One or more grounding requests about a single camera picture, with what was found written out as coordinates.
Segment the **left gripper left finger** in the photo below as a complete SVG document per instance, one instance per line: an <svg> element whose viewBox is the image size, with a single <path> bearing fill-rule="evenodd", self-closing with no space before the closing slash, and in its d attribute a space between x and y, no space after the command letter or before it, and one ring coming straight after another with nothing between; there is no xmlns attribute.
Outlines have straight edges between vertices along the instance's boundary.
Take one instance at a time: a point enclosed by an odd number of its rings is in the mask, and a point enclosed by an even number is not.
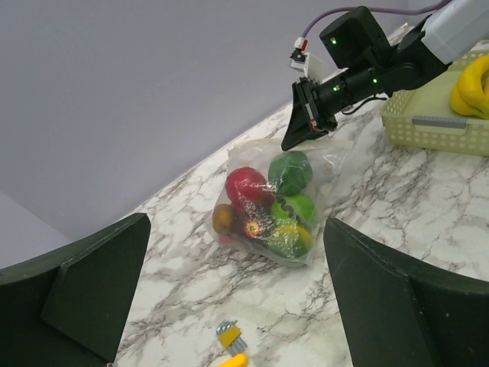
<svg viewBox="0 0 489 367"><path fill-rule="evenodd" d="M84 239L1 270L3 366L115 361L151 233L132 214Z"/></svg>

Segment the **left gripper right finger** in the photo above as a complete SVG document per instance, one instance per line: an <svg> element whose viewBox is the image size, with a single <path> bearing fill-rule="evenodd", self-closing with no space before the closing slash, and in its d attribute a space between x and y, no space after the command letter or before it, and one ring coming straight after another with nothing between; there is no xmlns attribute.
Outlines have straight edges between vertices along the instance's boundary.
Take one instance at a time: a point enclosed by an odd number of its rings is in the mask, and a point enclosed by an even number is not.
<svg viewBox="0 0 489 367"><path fill-rule="evenodd" d="M486 366L488 283L381 244L336 218L326 260L355 366Z"/></svg>

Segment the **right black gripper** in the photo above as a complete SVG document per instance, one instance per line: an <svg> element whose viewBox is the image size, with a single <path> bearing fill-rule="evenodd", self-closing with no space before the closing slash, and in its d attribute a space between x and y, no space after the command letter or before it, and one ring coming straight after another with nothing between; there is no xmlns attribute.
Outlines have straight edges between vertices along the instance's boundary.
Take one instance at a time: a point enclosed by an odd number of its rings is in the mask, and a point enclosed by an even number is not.
<svg viewBox="0 0 489 367"><path fill-rule="evenodd" d="M301 77L292 84L292 91L292 112L281 143L283 151L336 129L337 113L377 93L377 77L373 72L343 72L323 83Z"/></svg>

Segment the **green bell pepper toy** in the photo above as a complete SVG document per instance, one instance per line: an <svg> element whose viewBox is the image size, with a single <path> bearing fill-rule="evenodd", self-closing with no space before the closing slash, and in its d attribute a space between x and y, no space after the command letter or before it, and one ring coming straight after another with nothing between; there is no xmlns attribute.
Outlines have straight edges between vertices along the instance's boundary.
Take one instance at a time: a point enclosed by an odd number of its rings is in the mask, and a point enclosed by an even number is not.
<svg viewBox="0 0 489 367"><path fill-rule="evenodd" d="M306 189L313 178L313 169L304 152L288 151L271 161L267 178L275 194L292 196Z"/></svg>

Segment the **green watermelon toy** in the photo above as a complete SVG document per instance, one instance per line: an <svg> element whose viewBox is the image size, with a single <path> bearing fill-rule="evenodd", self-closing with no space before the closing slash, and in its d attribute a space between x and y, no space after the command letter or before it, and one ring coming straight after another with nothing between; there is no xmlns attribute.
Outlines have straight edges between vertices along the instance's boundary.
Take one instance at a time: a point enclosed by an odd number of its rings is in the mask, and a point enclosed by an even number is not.
<svg viewBox="0 0 489 367"><path fill-rule="evenodd" d="M316 206L309 196L302 193L278 196L272 204L270 213L277 222L297 221L306 227L316 223Z"/></svg>

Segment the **red pomegranate toy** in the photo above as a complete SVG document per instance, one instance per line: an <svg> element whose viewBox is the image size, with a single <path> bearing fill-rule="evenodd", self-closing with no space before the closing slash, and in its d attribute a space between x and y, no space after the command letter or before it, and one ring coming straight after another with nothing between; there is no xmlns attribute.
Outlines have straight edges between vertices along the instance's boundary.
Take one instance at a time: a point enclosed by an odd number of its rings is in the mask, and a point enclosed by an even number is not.
<svg viewBox="0 0 489 367"><path fill-rule="evenodd" d="M270 204L274 200L267 179L252 167L233 170L225 180L225 192L232 204Z"/></svg>

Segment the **clear zip top bag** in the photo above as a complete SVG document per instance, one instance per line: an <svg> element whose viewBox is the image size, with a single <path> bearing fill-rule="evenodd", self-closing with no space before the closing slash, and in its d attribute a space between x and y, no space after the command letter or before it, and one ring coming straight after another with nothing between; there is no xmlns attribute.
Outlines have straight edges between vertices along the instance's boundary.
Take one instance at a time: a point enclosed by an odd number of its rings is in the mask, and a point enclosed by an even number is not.
<svg viewBox="0 0 489 367"><path fill-rule="evenodd" d="M277 139L258 139L229 149L209 234L282 266L311 265L327 198L352 145L309 141L284 151Z"/></svg>

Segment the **purple mangosteen toy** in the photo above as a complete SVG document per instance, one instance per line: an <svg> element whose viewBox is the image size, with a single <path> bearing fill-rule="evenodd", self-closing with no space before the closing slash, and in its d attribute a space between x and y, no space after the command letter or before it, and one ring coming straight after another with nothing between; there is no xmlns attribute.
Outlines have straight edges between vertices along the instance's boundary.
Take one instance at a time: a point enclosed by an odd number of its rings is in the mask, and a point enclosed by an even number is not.
<svg viewBox="0 0 489 367"><path fill-rule="evenodd" d="M274 219L262 207L252 207L250 211L238 212L236 231L244 238L265 242L274 229Z"/></svg>

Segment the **yellow lemon toy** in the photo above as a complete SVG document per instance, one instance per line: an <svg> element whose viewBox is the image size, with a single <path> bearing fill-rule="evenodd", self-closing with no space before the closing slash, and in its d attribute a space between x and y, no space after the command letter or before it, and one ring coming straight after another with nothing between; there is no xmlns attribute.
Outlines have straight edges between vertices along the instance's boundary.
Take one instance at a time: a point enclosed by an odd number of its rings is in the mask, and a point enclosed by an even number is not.
<svg viewBox="0 0 489 367"><path fill-rule="evenodd" d="M312 250L313 237L308 230L299 225L278 226L270 234L267 247L282 258L295 260Z"/></svg>

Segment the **small orange toy fruit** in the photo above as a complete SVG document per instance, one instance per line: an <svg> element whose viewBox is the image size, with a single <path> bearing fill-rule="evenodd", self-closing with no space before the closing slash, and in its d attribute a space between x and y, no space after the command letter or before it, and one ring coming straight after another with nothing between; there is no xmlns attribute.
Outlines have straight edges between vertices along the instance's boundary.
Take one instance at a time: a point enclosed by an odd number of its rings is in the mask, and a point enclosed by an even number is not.
<svg viewBox="0 0 489 367"><path fill-rule="evenodd" d="M218 204L212 212L212 227L219 235L232 233L236 221L236 212L232 205Z"/></svg>

